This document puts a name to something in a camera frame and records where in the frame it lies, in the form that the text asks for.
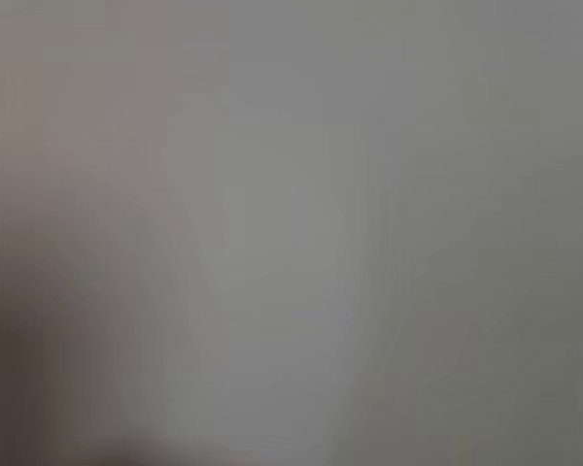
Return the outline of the light orange gripper finger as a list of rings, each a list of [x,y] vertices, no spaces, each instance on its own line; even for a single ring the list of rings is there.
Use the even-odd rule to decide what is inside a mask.
[[[0,465],[137,465],[121,229],[100,209],[0,208]]]

